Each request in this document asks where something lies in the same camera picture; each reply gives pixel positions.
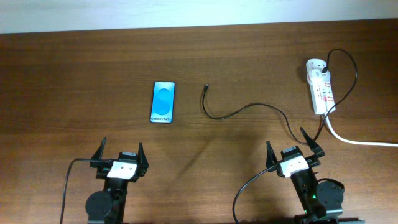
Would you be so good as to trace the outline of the blue Samsung Galaxy smartphone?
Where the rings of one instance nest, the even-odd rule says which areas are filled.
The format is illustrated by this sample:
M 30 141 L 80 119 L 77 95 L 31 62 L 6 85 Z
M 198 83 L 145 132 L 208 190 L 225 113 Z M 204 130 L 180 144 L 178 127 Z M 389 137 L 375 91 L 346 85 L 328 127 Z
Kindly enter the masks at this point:
M 151 123 L 170 124 L 174 115 L 175 82 L 155 82 L 150 112 Z

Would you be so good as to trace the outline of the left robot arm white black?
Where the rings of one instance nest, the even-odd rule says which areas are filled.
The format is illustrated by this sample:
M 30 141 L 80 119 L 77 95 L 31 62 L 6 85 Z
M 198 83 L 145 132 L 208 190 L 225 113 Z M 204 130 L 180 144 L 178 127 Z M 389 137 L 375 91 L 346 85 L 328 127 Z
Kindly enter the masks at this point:
M 128 184 L 145 176 L 149 163 L 142 143 L 138 152 L 120 152 L 116 159 L 103 159 L 104 138 L 90 160 L 96 169 L 96 178 L 104 180 L 102 190 L 92 193 L 86 200 L 88 224 L 122 223 L 128 193 Z

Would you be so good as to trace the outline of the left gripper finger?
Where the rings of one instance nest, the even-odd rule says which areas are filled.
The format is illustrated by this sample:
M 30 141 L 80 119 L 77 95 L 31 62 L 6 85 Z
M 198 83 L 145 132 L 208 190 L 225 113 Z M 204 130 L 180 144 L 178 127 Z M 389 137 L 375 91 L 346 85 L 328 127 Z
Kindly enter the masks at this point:
M 106 145 L 106 137 L 101 140 L 101 144 L 96 152 L 92 155 L 91 160 L 101 160 Z
M 139 143 L 138 156 L 139 156 L 139 168 L 140 168 L 140 170 L 147 170 L 148 169 L 148 161 L 147 161 L 146 155 L 144 153 L 143 144 L 141 142 Z

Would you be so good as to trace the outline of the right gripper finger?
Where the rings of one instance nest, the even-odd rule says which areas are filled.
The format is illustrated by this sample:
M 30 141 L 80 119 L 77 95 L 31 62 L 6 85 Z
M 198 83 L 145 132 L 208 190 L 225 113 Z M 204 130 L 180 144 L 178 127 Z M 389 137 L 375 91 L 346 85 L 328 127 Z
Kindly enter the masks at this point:
M 300 128 L 302 135 L 304 136 L 307 145 L 309 146 L 310 150 L 314 152 L 316 157 L 323 157 L 325 155 L 324 150 L 305 132 L 303 127 Z
M 277 164 L 277 158 L 271 146 L 270 141 L 266 142 L 266 149 L 267 149 L 266 167 L 272 168 Z

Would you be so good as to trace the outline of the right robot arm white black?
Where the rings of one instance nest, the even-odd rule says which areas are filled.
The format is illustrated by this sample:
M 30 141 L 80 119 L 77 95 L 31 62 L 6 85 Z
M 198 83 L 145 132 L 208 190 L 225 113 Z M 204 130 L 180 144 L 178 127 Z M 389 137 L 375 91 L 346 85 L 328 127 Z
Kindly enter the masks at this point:
M 313 152 L 311 156 L 305 157 L 298 146 L 293 146 L 283 150 L 282 159 L 277 160 L 271 143 L 266 142 L 267 171 L 290 179 L 303 207 L 304 214 L 294 216 L 294 223 L 364 223 L 358 218 L 339 218 L 343 214 L 345 187 L 337 180 L 316 178 L 313 168 L 320 165 L 319 158 L 325 152 L 304 129 L 301 132 Z

